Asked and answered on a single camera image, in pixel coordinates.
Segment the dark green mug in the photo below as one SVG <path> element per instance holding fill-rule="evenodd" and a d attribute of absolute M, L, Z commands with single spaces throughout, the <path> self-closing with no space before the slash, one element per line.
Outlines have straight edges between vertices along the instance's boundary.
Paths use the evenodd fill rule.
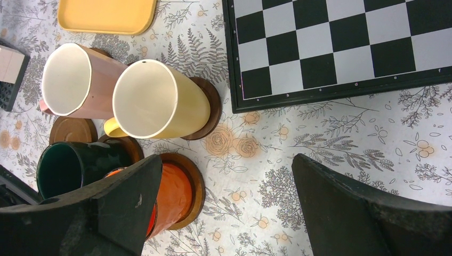
<path fill-rule="evenodd" d="M 102 179 L 111 170 L 132 165 L 119 143 L 57 142 L 48 146 L 36 171 L 43 199 L 71 192 Z"/>

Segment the pink mug handle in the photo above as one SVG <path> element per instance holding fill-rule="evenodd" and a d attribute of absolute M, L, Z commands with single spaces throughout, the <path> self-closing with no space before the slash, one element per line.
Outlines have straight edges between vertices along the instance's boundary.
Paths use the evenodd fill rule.
<path fill-rule="evenodd" d="M 50 108 L 45 104 L 44 100 L 39 101 L 39 108 L 41 109 L 42 112 L 44 112 L 46 114 L 54 115 L 54 113 L 52 113 Z"/>

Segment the tablecloth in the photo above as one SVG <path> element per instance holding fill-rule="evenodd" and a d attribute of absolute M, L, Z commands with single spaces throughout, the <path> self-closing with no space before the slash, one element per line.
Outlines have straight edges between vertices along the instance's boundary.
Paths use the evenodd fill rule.
<path fill-rule="evenodd" d="M 139 140 L 145 155 L 189 157 L 207 190 L 199 218 L 148 240 L 143 255 L 312 255 L 290 168 L 298 153 L 388 193 L 452 205 L 450 84 L 233 114 L 220 0 L 161 0 L 137 36 L 65 31 L 57 10 L 58 0 L 0 0 L 1 39 L 31 56 L 13 111 L 0 110 L 0 164 L 34 189 L 56 119 L 38 110 L 42 72 L 61 44 L 124 63 L 157 59 L 220 93 L 223 113 L 208 137 Z M 95 124 L 102 135 L 103 121 Z"/>

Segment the pink mug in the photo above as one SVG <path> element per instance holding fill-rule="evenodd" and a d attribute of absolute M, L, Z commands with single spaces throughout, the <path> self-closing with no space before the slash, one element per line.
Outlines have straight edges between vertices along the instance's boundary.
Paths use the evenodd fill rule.
<path fill-rule="evenodd" d="M 59 116 L 110 119 L 113 91 L 126 68 L 82 45 L 63 44 L 44 66 L 39 107 Z"/>

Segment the mug rim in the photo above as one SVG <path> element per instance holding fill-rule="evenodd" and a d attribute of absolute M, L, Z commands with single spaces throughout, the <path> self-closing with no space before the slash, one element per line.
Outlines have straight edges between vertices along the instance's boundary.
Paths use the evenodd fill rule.
<path fill-rule="evenodd" d="M 174 103 L 174 108 L 173 108 L 173 112 L 171 113 L 171 116 L 169 117 L 168 121 L 166 121 L 165 125 L 163 125 L 162 128 L 160 128 L 160 130 L 158 130 L 157 132 L 154 132 L 153 134 L 148 134 L 148 135 L 144 135 L 144 136 L 138 136 L 138 135 L 132 134 L 129 131 L 127 131 L 126 129 L 124 129 L 123 125 L 121 124 L 121 122 L 116 117 L 116 104 L 115 104 L 115 101 L 116 101 L 116 94 L 117 94 L 117 90 L 118 90 L 118 85 L 124 79 L 125 74 L 129 70 L 135 68 L 135 66 L 142 65 L 143 63 L 145 63 L 145 64 L 146 63 L 157 64 L 157 65 L 163 67 L 168 72 L 168 74 L 171 77 L 171 80 L 173 81 L 173 86 L 174 86 L 174 90 L 175 90 L 175 103 Z M 176 114 L 178 100 L 179 100 L 179 90 L 177 89 L 177 82 L 176 82 L 176 78 L 173 75 L 173 72 L 171 72 L 171 70 L 164 63 L 162 63 L 160 61 L 151 60 L 151 59 L 139 60 L 139 61 L 135 62 L 134 64 L 128 66 L 124 70 L 124 72 L 120 75 L 120 77 L 118 78 L 118 81 L 116 82 L 115 89 L 113 91 L 113 99 L 112 99 L 113 114 L 114 114 L 114 117 L 116 119 L 116 122 L 119 125 L 119 128 L 121 128 L 121 130 L 123 130 L 127 135 L 129 135 L 130 137 L 137 138 L 137 139 L 149 139 L 149 138 L 152 138 L 152 137 L 155 137 L 155 136 L 159 135 L 161 132 L 163 132 L 169 126 L 169 124 L 171 123 L 171 121 L 174 118 L 174 115 Z"/>
<path fill-rule="evenodd" d="M 39 172 L 40 172 L 40 166 L 41 166 L 41 164 L 42 164 L 42 159 L 43 159 L 45 153 L 48 152 L 48 150 L 49 150 L 51 147 L 53 147 L 53 146 L 55 146 L 55 145 L 57 145 L 57 144 L 62 144 L 62 145 L 66 145 L 66 146 L 70 147 L 70 148 L 74 151 L 75 155 L 77 156 L 77 159 L 78 159 L 78 161 L 79 161 L 79 163 L 80 163 L 80 171 L 81 171 L 81 173 L 82 173 L 82 178 L 81 178 L 81 181 L 80 181 L 80 187 L 83 187 L 83 181 L 84 181 L 84 179 L 85 179 L 85 170 L 84 170 L 84 168 L 83 168 L 82 159 L 80 158 L 79 154 L 78 154 L 77 151 L 75 150 L 75 147 L 74 147 L 71 143 L 68 143 L 67 141 L 58 141 L 58 142 L 55 142 L 55 143 L 53 143 L 53 144 L 51 144 L 51 145 L 48 145 L 48 146 L 44 149 L 44 151 L 42 152 L 41 156 L 39 157 L 38 165 L 36 166 L 36 186 L 38 187 L 38 193 L 41 195 L 41 197 L 42 197 L 44 200 L 49 199 L 49 198 L 51 198 L 51 197 L 49 197 L 49 198 L 44 198 L 44 194 L 43 194 L 42 191 L 41 191 L 41 188 L 40 188 L 40 185 L 39 185 Z"/>
<path fill-rule="evenodd" d="M 67 48 L 67 47 L 74 47 L 74 46 L 75 46 L 76 48 L 78 48 L 78 50 L 81 50 L 82 53 L 83 53 L 83 55 L 84 55 L 84 56 L 87 58 L 87 60 L 88 60 L 88 65 L 89 65 L 89 68 L 90 68 L 90 79 L 89 79 L 89 82 L 88 82 L 88 88 L 87 88 L 87 90 L 86 90 L 85 97 L 83 97 L 83 100 L 81 101 L 81 103 L 80 103 L 75 109 L 71 110 L 70 112 L 67 112 L 67 113 L 60 113 L 60 112 L 55 111 L 54 109 L 52 109 L 52 107 L 49 105 L 48 101 L 46 100 L 47 96 L 46 96 L 46 93 L 45 93 L 45 90 L 44 90 L 44 83 L 45 83 L 45 80 L 46 80 L 46 77 L 47 77 L 47 76 L 46 76 L 46 71 L 49 69 L 49 66 L 48 66 L 47 64 L 49 63 L 49 61 L 50 61 L 51 59 L 55 58 L 55 56 L 56 56 L 57 53 L 63 51 L 64 48 Z M 82 45 L 79 45 L 79 44 L 76 44 L 76 43 L 64 43 L 64 44 L 62 44 L 58 49 L 56 49 L 54 52 L 52 52 L 52 53 L 49 55 L 49 58 L 47 59 L 45 65 L 44 65 L 44 69 L 43 69 L 43 74 L 42 74 L 42 76 L 43 76 L 43 77 L 42 77 L 42 81 L 41 81 L 41 92 L 42 92 L 42 96 L 43 96 L 44 103 L 47 105 L 47 107 L 50 109 L 50 111 L 51 111 L 52 113 L 54 113 L 55 115 L 58 115 L 58 116 L 69 116 L 69 115 L 71 115 L 72 113 L 74 113 L 75 111 L 79 110 L 79 109 L 83 106 L 83 104 L 85 103 L 85 101 L 86 101 L 86 99 L 88 98 L 88 95 L 89 95 L 89 93 L 90 93 L 90 90 L 91 90 L 91 81 L 92 81 L 92 77 L 93 77 L 93 67 L 92 67 L 92 64 L 91 64 L 90 56 L 88 55 L 88 53 L 86 52 L 86 50 L 84 49 L 84 47 L 83 47 Z"/>

